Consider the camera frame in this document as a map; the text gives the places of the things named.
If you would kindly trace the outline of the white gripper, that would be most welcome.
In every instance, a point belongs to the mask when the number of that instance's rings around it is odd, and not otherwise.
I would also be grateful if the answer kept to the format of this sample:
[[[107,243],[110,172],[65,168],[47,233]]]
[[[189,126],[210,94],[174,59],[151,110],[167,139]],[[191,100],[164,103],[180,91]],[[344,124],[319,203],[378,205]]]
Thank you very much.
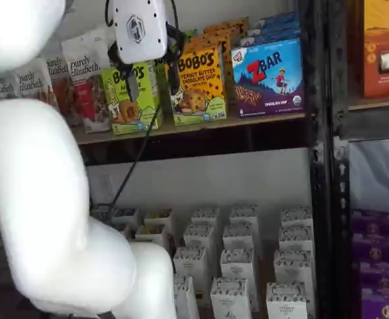
[[[108,49],[112,65],[125,82],[132,102],[139,96],[134,64],[155,60],[165,55],[171,94],[179,91],[178,62],[184,51],[185,34],[167,23],[163,0],[114,0],[113,21],[116,41]],[[167,46],[168,39],[175,47]]]

